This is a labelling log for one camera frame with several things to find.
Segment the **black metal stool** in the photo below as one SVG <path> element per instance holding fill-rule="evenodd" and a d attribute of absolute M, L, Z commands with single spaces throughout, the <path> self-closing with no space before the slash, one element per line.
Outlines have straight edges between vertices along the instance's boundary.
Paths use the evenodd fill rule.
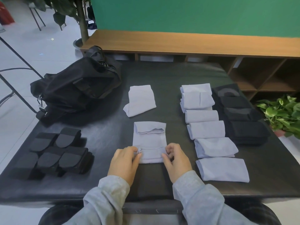
<path fill-rule="evenodd" d="M 46 24 L 44 23 L 43 19 L 41 18 L 36 6 L 34 3 L 29 3 L 28 4 L 28 8 L 29 8 L 29 11 L 39 29 L 39 31 L 42 31 L 42 26 L 46 27 Z"/>

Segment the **black round stool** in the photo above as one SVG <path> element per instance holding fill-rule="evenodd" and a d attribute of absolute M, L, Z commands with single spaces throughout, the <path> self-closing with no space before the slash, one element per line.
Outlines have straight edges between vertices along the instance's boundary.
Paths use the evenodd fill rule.
<path fill-rule="evenodd" d="M 260 202 L 247 202 L 241 205 L 240 213 L 258 225 L 282 225 L 277 215 Z"/>
<path fill-rule="evenodd" d="M 42 215 L 38 225 L 62 225 L 82 208 L 78 205 L 55 205 Z"/>

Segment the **person's left forearm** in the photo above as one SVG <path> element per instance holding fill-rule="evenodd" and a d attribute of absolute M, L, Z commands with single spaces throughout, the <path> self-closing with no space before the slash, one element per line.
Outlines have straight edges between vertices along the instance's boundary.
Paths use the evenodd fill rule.
<path fill-rule="evenodd" d="M 84 196 L 84 207 L 63 225 L 122 225 L 122 207 L 130 186 L 121 177 L 109 175 Z"/>

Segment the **black fabric bag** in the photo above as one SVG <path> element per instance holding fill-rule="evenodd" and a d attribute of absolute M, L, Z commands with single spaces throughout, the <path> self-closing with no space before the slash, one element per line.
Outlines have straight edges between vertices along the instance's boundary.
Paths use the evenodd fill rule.
<path fill-rule="evenodd" d="M 122 83 L 122 64 L 92 46 L 83 57 L 57 74 L 45 74 L 30 84 L 39 103 L 36 118 L 51 124 L 60 117 L 86 110 Z"/>

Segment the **pile of black sock bundles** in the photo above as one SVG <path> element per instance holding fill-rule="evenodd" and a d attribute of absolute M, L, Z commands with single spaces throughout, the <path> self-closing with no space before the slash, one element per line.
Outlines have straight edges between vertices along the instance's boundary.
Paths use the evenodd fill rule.
<path fill-rule="evenodd" d="M 59 133 L 40 132 L 29 145 L 28 153 L 17 160 L 9 177 L 41 180 L 45 175 L 85 174 L 92 167 L 94 155 L 82 147 L 84 143 L 80 129 L 65 127 Z"/>

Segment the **tall potted tree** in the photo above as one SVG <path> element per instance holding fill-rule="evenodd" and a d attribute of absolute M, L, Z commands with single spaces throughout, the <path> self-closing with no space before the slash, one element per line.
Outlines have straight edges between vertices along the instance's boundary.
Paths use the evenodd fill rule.
<path fill-rule="evenodd" d="M 53 9 L 54 22 L 62 30 L 62 26 L 66 26 L 66 16 L 75 19 L 80 27 L 81 38 L 73 42 L 75 49 L 80 50 L 82 45 L 88 40 L 87 13 L 86 3 L 90 0 L 25 0 L 28 7 L 36 20 L 32 9 L 39 16 L 37 10 L 45 12 L 47 9 Z"/>

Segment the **person's right hand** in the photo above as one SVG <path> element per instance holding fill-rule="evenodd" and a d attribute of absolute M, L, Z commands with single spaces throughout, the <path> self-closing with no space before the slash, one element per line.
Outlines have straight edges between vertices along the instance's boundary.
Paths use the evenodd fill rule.
<path fill-rule="evenodd" d="M 166 167 L 166 169 L 171 182 L 174 184 L 183 174 L 191 171 L 192 166 L 179 144 L 170 143 L 165 147 L 165 150 L 172 162 L 172 167 Z"/>

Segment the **dark blue bag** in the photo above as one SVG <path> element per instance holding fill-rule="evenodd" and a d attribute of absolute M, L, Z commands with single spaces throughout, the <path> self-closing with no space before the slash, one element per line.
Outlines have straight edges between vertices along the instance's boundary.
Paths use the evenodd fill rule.
<path fill-rule="evenodd" d="M 95 15 L 91 3 L 89 3 L 89 6 L 87 7 L 87 17 L 88 17 L 88 19 L 86 20 L 87 29 L 96 30 L 97 24 L 95 21 Z"/>

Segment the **red object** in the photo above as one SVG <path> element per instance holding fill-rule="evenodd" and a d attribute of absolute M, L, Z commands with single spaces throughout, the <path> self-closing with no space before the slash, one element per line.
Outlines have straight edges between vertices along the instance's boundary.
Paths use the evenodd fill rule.
<path fill-rule="evenodd" d="M 13 17 L 11 16 L 3 1 L 0 0 L 0 24 L 3 26 L 10 25 L 12 23 L 15 23 Z"/>

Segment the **row of light blue socks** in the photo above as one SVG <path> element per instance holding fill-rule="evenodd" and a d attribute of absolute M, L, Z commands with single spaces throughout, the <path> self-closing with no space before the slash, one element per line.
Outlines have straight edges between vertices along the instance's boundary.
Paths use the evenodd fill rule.
<path fill-rule="evenodd" d="M 238 148 L 225 135 L 224 121 L 212 109 L 215 101 L 209 83 L 182 85 L 180 106 L 190 139 L 194 141 L 196 165 L 203 181 L 250 181 L 243 159 L 235 158 Z"/>

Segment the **person's left hand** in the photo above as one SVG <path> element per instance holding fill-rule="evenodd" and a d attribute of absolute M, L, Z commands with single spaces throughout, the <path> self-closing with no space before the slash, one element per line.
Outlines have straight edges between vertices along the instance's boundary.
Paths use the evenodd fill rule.
<path fill-rule="evenodd" d="M 133 158 L 137 154 L 137 151 L 138 148 L 134 146 L 117 149 L 111 160 L 107 175 L 120 177 L 131 187 L 139 165 L 139 163 L 133 163 Z"/>

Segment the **black metal frame chair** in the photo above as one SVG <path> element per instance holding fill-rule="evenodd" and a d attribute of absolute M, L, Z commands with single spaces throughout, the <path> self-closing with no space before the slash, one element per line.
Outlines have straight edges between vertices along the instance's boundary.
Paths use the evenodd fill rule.
<path fill-rule="evenodd" d="M 0 79 L 11 89 L 11 93 L 0 100 L 0 105 L 4 103 L 5 100 L 11 98 L 13 95 L 16 95 L 33 113 L 37 113 L 37 111 L 24 99 L 24 97 L 2 76 L 2 72 L 12 71 L 12 70 L 31 70 L 41 79 L 43 78 L 36 69 L 34 69 L 17 51 L 15 51 L 1 36 L 0 41 L 9 48 L 27 67 L 15 67 L 15 68 L 6 68 L 0 70 Z"/>

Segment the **light blue cotton sock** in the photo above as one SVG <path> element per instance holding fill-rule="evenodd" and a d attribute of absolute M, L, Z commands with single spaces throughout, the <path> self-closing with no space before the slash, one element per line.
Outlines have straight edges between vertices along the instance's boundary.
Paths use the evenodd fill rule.
<path fill-rule="evenodd" d="M 128 96 L 129 103 L 123 108 L 128 117 L 156 108 L 154 93 L 150 85 L 131 86 Z"/>
<path fill-rule="evenodd" d="M 134 122 L 133 146 L 141 154 L 141 164 L 162 163 L 162 154 L 167 154 L 165 147 L 166 123 L 155 121 Z"/>

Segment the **wooden shelf unit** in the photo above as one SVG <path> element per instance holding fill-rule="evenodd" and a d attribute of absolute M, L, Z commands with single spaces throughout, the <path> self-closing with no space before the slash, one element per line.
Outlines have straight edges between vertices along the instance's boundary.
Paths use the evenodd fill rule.
<path fill-rule="evenodd" d="M 146 55 L 171 55 L 179 63 L 204 58 L 219 64 L 249 100 L 300 98 L 300 38 L 96 30 L 80 51 L 94 45 L 135 61 Z"/>

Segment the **person's right forearm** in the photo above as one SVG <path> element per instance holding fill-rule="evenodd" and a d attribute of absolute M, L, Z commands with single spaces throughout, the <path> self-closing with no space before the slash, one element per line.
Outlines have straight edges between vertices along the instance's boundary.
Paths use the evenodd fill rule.
<path fill-rule="evenodd" d="M 225 204 L 218 189 L 204 184 L 194 170 L 179 177 L 172 187 L 188 225 L 257 225 Z"/>

